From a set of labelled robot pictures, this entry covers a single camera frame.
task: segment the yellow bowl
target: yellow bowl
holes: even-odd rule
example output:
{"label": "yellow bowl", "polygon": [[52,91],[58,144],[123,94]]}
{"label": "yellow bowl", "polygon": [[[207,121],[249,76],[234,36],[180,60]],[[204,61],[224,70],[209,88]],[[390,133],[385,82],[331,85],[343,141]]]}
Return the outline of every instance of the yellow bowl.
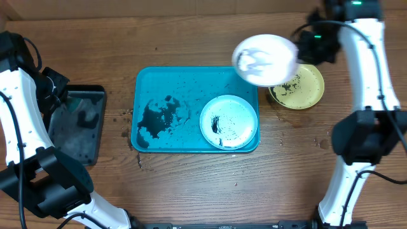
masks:
{"label": "yellow bowl", "polygon": [[268,89],[279,104],[291,109],[306,109],[318,103],[324,88],[324,78],[318,69],[301,64],[292,80]]}

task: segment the cable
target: cable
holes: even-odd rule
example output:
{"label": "cable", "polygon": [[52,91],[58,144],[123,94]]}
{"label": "cable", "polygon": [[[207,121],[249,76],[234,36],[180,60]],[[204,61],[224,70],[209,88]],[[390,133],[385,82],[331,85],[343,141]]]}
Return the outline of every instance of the cable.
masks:
{"label": "cable", "polygon": [[38,60],[38,66],[36,67],[36,70],[40,71],[43,68],[43,61],[41,60],[41,56],[39,55],[39,51],[38,51],[36,45],[34,45],[34,43],[28,38],[24,38],[24,40],[27,41],[28,43],[30,43],[30,45],[32,45],[32,47],[35,49],[35,51],[37,53],[37,60]]}
{"label": "cable", "polygon": [[64,222],[61,223],[61,225],[59,225],[59,226],[57,227],[57,229],[63,228],[71,219],[73,219],[73,218],[75,218],[75,217],[78,217],[78,216],[81,216],[82,219],[83,219],[83,218],[86,218],[87,220],[91,221],[91,222],[94,223],[96,226],[100,227],[101,229],[108,229],[107,227],[103,226],[101,223],[99,223],[98,221],[96,221],[95,219],[93,219],[92,217],[88,216],[88,215],[85,214],[85,213],[76,213],[76,214],[73,214],[72,216],[69,216],[67,219],[65,219]]}
{"label": "cable", "polygon": [[304,28],[306,28],[308,26],[319,25],[319,24],[334,24],[334,25],[339,25],[339,26],[342,26],[342,27],[346,27],[346,28],[356,32],[365,42],[367,42],[367,44],[369,45],[369,49],[373,53],[373,57],[374,57],[374,60],[375,60],[375,63],[376,63],[376,68],[377,68],[377,76],[378,76],[378,84],[379,84],[379,96],[378,96],[378,99],[381,100],[383,109],[386,111],[386,114],[387,114],[392,126],[394,127],[398,137],[400,138],[400,141],[401,141],[401,144],[403,145],[404,151],[407,153],[407,142],[404,139],[404,135],[401,132],[400,128],[397,126],[397,123],[396,123],[395,119],[393,118],[391,112],[387,109],[387,106],[386,106],[385,101],[384,101],[385,96],[383,94],[383,88],[382,88],[382,72],[380,70],[380,61],[379,61],[379,57],[378,57],[378,54],[377,54],[377,51],[376,51],[376,48],[375,48],[374,44],[372,44],[370,42],[370,40],[359,29],[356,29],[355,27],[353,27],[353,26],[351,26],[349,24],[339,22],[339,21],[334,21],[334,20],[323,20],[323,21],[311,22],[309,24],[302,25],[302,26],[298,27],[291,34],[291,37],[290,37],[291,41],[293,40],[295,35],[297,33],[299,33],[300,31],[302,31]]}
{"label": "cable", "polygon": [[378,172],[375,172],[375,171],[372,171],[372,170],[364,170],[364,171],[362,171],[362,172],[359,172],[359,173],[357,174],[355,180],[354,180],[354,183],[352,184],[352,187],[350,188],[348,197],[346,198],[345,205],[343,206],[343,211],[342,211],[341,221],[340,221],[340,228],[341,228],[341,229],[343,228],[343,222],[345,221],[345,214],[346,214],[346,211],[347,211],[347,208],[348,208],[348,205],[349,205],[350,198],[351,198],[351,196],[352,196],[352,194],[353,194],[353,192],[354,192],[354,190],[355,190],[357,181],[358,181],[359,178],[361,178],[362,175],[365,174],[365,173],[370,173],[370,174],[376,175],[376,176],[378,176],[378,177],[380,177],[380,178],[382,178],[382,179],[384,179],[384,180],[386,180],[386,181],[388,181],[388,182],[394,183],[394,184],[407,184],[407,180],[406,180],[406,181],[396,181],[395,179],[391,179],[391,178],[389,178],[389,177],[387,177],[387,176],[384,176],[384,175],[381,174],[381,173],[378,173]]}
{"label": "cable", "polygon": [[17,136],[17,146],[18,151],[20,152],[20,167],[19,167],[19,179],[18,179],[18,211],[20,214],[20,222],[22,229],[27,229],[27,225],[25,224],[25,216],[24,216],[24,206],[23,206],[23,196],[24,196],[24,189],[23,189],[23,180],[24,176],[24,144],[21,138],[20,127],[18,126],[17,116],[15,115],[15,111],[13,106],[11,105],[10,99],[0,92],[0,96],[4,99],[5,103],[10,110],[11,117],[13,118],[15,134]]}

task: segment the blue tray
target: blue tray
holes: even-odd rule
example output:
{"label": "blue tray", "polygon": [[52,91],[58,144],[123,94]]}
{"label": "blue tray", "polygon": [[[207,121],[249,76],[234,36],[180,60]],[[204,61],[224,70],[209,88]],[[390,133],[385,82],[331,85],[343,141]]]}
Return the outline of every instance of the blue tray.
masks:
{"label": "blue tray", "polygon": [[259,117],[257,87],[240,78],[232,67],[143,69],[135,84],[131,136],[134,148],[154,153],[252,152],[260,143],[260,126],[248,145],[232,151],[218,149],[203,137],[200,112],[220,95],[245,99]]}

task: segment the table surface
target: table surface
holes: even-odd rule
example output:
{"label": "table surface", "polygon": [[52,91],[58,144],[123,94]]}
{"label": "table surface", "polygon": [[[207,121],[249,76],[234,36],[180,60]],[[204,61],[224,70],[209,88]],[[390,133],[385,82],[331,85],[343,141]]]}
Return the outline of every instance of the table surface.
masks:
{"label": "table surface", "polygon": [[[394,90],[407,105],[407,11],[387,11],[386,52]],[[321,101],[304,111],[283,108],[259,88],[261,144],[241,155],[138,153],[122,137],[133,108],[137,73],[147,66],[229,66],[234,48],[256,34],[288,37],[304,13],[209,17],[110,18],[8,22],[6,29],[35,42],[43,64],[70,84],[102,85],[108,94],[97,165],[87,168],[95,190],[142,222],[266,223],[308,219],[328,188],[335,154],[315,147],[351,110],[343,53],[318,66]],[[0,137],[0,158],[5,158]],[[142,169],[138,166],[139,156]],[[394,179],[407,176],[401,146],[377,167]],[[0,192],[0,225],[19,228],[17,203]],[[371,176],[354,210],[370,228],[407,228],[407,187]],[[56,228],[62,220],[26,211],[29,228]],[[83,228],[70,223],[67,228]]]}

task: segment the tray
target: tray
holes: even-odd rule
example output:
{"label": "tray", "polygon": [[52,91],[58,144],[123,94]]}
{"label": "tray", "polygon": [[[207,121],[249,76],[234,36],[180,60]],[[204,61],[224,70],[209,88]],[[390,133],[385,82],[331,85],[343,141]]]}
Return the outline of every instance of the tray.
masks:
{"label": "tray", "polygon": [[200,112],[211,99],[236,95],[259,117],[258,90],[232,67],[147,67],[136,79],[131,141],[141,152],[248,153],[260,143],[260,126],[253,140],[225,151],[209,144],[200,127]]}

